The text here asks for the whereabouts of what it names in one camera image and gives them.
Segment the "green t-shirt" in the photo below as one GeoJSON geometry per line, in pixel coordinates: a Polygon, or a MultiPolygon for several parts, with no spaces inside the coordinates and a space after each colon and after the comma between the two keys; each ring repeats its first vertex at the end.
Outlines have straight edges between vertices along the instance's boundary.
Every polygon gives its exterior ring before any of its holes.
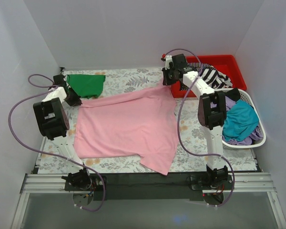
{"type": "Polygon", "coordinates": [[[105,75],[69,74],[67,84],[81,98],[98,98],[106,80],[105,75]]]}

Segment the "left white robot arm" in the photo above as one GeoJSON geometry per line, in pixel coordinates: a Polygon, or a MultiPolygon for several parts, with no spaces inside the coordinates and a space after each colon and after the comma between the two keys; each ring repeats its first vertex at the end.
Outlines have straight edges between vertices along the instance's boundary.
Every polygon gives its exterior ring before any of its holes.
{"type": "MultiPolygon", "coordinates": [[[[76,154],[68,136],[70,123],[62,106],[67,98],[68,94],[65,88],[59,86],[49,92],[42,101],[34,103],[33,110],[41,135],[52,141],[61,156],[83,165],[83,161],[76,154]]],[[[63,176],[62,179],[74,188],[86,191],[92,188],[92,179],[89,177],[87,169],[80,165],[77,166],[77,170],[63,176]]]]}

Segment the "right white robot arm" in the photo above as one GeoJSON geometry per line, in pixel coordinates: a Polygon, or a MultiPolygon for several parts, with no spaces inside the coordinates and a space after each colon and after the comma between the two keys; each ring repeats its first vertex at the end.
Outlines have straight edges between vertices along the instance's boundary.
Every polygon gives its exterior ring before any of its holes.
{"type": "Polygon", "coordinates": [[[224,159],[222,131],[226,119],[225,93],[210,87],[200,76],[200,73],[189,66],[183,54],[171,56],[163,54],[161,60],[165,62],[163,85],[170,86],[179,81],[188,87],[184,99],[190,92],[199,99],[198,121],[204,129],[207,142],[208,158],[206,178],[198,180],[199,185],[218,189],[228,180],[228,167],[224,159]]]}

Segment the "pink t-shirt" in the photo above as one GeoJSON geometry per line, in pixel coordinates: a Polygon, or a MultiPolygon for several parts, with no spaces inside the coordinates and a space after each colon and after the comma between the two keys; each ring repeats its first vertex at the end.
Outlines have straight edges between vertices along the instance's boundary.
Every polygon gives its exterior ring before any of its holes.
{"type": "Polygon", "coordinates": [[[175,107],[167,86],[84,100],[74,149],[81,159],[137,155],[141,165],[166,176],[179,142],[175,107]]]}

